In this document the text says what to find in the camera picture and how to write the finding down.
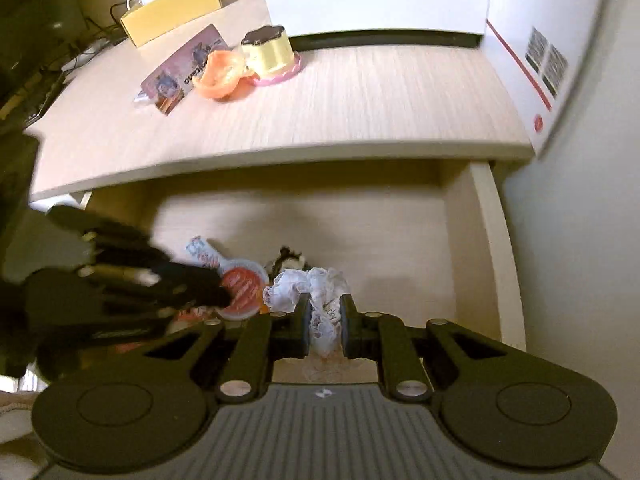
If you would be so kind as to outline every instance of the orange object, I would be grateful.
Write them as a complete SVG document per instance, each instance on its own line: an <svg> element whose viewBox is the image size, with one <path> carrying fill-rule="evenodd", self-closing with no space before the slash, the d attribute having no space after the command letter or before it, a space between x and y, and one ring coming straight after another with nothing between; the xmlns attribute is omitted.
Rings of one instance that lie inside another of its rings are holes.
<svg viewBox="0 0 640 480"><path fill-rule="evenodd" d="M207 99L222 99L233 92L243 77L251 75L244 55L230 50L214 50L207 57L201 78L193 78L196 92Z"/></svg>

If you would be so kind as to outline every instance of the yellow box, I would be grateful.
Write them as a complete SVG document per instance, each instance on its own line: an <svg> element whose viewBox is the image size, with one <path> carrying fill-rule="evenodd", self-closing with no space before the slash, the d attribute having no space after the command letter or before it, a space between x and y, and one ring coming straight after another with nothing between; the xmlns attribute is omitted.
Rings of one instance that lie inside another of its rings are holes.
<svg viewBox="0 0 640 480"><path fill-rule="evenodd" d="M140 47L220 7L220 0L153 0L145 5L136 3L120 22L131 41Z"/></svg>

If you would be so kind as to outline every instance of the gray wall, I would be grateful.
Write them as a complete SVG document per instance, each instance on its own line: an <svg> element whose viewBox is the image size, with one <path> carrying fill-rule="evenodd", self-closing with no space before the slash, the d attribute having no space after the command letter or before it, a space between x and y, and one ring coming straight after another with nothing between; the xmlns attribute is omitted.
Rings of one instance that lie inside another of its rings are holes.
<svg viewBox="0 0 640 480"><path fill-rule="evenodd" d="M603 464L640 479L640 0L606 0L549 149L500 186L529 350L603 384Z"/></svg>

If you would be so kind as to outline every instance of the pink saucer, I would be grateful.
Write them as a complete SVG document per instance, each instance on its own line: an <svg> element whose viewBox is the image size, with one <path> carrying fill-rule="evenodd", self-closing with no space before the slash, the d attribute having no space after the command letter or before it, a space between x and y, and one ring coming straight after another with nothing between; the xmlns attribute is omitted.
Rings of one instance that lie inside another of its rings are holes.
<svg viewBox="0 0 640 480"><path fill-rule="evenodd" d="M248 78L249 82L254 86L269 86L269 85L277 85L278 83L282 83L287 79L291 79L295 76L300 70L302 70L302 56L299 53L294 54L295 63L291 67L290 70L283 72L282 74L275 75L273 77L263 77L260 78L257 75L253 75Z"/></svg>

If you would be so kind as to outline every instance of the qr code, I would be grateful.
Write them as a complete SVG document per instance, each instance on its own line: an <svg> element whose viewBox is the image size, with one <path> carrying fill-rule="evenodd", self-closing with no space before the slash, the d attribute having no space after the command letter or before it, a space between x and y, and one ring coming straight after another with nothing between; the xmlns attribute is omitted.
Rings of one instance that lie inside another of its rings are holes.
<svg viewBox="0 0 640 480"><path fill-rule="evenodd" d="M540 66L542 65L542 60L545 57L547 45L548 41L546 38L534 27L531 31L531 36L529 37L526 59L536 73L540 72Z"/></svg>
<svg viewBox="0 0 640 480"><path fill-rule="evenodd" d="M553 97L558 96L558 91L562 80L564 79L564 73L566 72L569 62L566 58L558 52L558 49L551 45L551 53L549 53L549 59L545 66L545 75L542 81L549 88Z"/></svg>

